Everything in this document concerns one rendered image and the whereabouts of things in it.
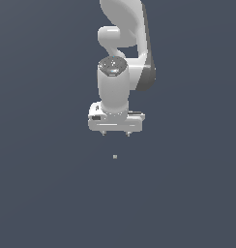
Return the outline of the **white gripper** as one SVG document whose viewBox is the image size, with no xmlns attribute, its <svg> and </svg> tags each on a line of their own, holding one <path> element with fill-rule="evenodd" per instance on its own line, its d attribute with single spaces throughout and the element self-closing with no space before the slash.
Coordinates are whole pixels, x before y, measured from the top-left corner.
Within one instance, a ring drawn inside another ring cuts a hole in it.
<svg viewBox="0 0 236 248">
<path fill-rule="evenodd" d="M 102 103 L 91 105 L 88 113 L 88 127 L 91 131 L 99 131 L 103 136 L 106 132 L 125 132 L 129 137 L 133 132 L 142 131 L 145 114 L 141 111 L 125 110 L 119 113 L 107 113 L 102 110 Z"/>
</svg>

